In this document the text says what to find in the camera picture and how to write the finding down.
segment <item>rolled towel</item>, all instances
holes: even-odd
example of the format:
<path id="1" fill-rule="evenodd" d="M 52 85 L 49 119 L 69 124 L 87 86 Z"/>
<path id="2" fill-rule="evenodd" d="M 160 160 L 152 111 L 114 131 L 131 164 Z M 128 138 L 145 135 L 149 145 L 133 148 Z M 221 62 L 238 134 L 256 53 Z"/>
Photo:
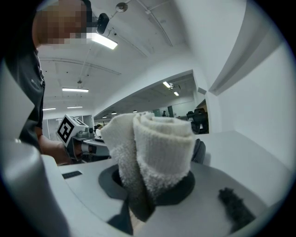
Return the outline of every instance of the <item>rolled towel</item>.
<path id="1" fill-rule="evenodd" d="M 101 129 L 102 137 L 110 155 L 116 160 L 123 187 L 129 194 L 129 206 L 141 221 L 146 221 L 151 211 L 147 205 L 146 190 L 136 161 L 136 144 L 133 118 L 127 113 L 114 117 Z"/>
<path id="2" fill-rule="evenodd" d="M 137 114 L 133 128 L 137 162 L 151 202 L 188 174 L 194 134 L 189 122 L 150 113 Z"/>

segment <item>dark shirt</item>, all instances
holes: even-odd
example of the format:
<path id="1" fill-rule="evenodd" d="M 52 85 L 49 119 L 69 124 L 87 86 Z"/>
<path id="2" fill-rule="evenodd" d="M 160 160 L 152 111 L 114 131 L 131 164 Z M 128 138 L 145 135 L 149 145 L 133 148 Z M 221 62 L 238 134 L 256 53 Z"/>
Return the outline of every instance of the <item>dark shirt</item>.
<path id="1" fill-rule="evenodd" d="M 9 49 L 5 60 L 13 78 L 35 105 L 21 131 L 19 139 L 41 151 L 35 127 L 42 128 L 45 82 L 37 56 L 38 51 L 32 38 L 32 25 L 35 14 L 36 12 L 29 17 L 18 31 L 17 38 L 14 39 L 14 47 Z"/>

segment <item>ceiling beam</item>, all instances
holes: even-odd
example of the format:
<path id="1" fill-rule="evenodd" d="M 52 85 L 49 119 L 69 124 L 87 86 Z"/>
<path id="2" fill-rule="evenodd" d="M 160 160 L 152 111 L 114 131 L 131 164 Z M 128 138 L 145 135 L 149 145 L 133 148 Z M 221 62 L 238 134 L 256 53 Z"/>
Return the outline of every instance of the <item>ceiling beam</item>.
<path id="1" fill-rule="evenodd" d="M 92 6 L 92 11 L 95 13 L 95 15 L 99 16 L 102 11 L 102 9 L 96 8 L 95 4 Z M 110 38 L 113 39 L 111 36 L 113 33 L 117 34 L 117 37 L 121 40 L 125 41 L 128 45 L 130 45 L 132 48 L 134 48 L 136 51 L 138 51 L 141 55 L 145 57 L 149 57 L 151 54 L 153 54 L 154 49 L 151 47 L 151 45 L 146 44 L 142 41 L 142 38 L 140 35 L 137 35 L 136 31 L 130 27 L 128 27 L 123 21 L 117 18 L 113 18 L 108 23 L 108 31 L 114 31 L 110 35 Z"/>
<path id="2" fill-rule="evenodd" d="M 145 13 L 147 15 L 151 15 L 151 17 L 155 20 L 155 22 L 157 23 L 157 25 L 159 26 L 159 28 L 161 29 L 163 35 L 165 36 L 168 44 L 172 47 L 173 44 L 169 38 L 169 36 L 167 35 L 165 29 L 163 29 L 162 25 L 160 24 L 160 22 L 158 21 L 158 19 L 154 16 L 154 14 L 146 7 L 146 5 L 144 3 L 141 2 L 141 0 L 136 0 L 144 9 L 145 9 Z"/>
<path id="3" fill-rule="evenodd" d="M 161 91 L 159 91 L 157 88 L 152 88 L 151 91 L 156 92 L 162 96 L 167 96 L 166 94 L 162 93 Z"/>
<path id="4" fill-rule="evenodd" d="M 72 63 L 72 64 L 76 64 L 76 65 L 83 65 L 83 61 L 79 61 L 79 60 L 73 60 L 73 59 L 66 59 L 66 58 L 55 58 L 55 57 L 40 57 L 39 58 L 40 61 L 47 61 L 47 62 L 66 62 L 66 63 Z M 86 65 L 88 65 L 89 67 L 91 68 L 94 68 L 94 69 L 98 69 L 98 70 L 103 70 L 105 72 L 109 72 L 109 73 L 112 73 L 112 74 L 115 74 L 115 75 L 121 75 L 120 72 L 117 72 L 117 71 L 114 71 L 112 69 L 109 69 L 109 68 L 105 68 L 105 67 L 102 67 L 102 66 L 99 66 L 99 65 L 95 65 L 95 64 L 92 64 L 92 63 L 86 63 Z"/>

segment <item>ceiling light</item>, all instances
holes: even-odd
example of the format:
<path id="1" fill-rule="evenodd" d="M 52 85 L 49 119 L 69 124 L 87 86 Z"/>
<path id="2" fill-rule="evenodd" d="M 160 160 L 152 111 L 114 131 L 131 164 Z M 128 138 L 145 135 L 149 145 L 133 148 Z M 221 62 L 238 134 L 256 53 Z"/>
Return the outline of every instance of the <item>ceiling light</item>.
<path id="1" fill-rule="evenodd" d="M 97 33 L 88 33 L 87 38 L 90 38 L 92 41 L 102 44 L 112 50 L 118 45 L 115 41 Z"/>
<path id="2" fill-rule="evenodd" d="M 166 81 L 163 82 L 163 84 L 164 84 L 167 88 L 171 88 L 170 84 L 168 84 Z"/>
<path id="3" fill-rule="evenodd" d="M 45 110 L 54 110 L 54 109 L 56 109 L 56 108 L 43 109 L 43 111 L 45 111 Z"/>
<path id="4" fill-rule="evenodd" d="M 62 91 L 88 92 L 88 89 L 63 88 Z"/>
<path id="5" fill-rule="evenodd" d="M 67 107 L 67 109 L 76 109 L 76 108 L 82 108 L 82 106 Z"/>

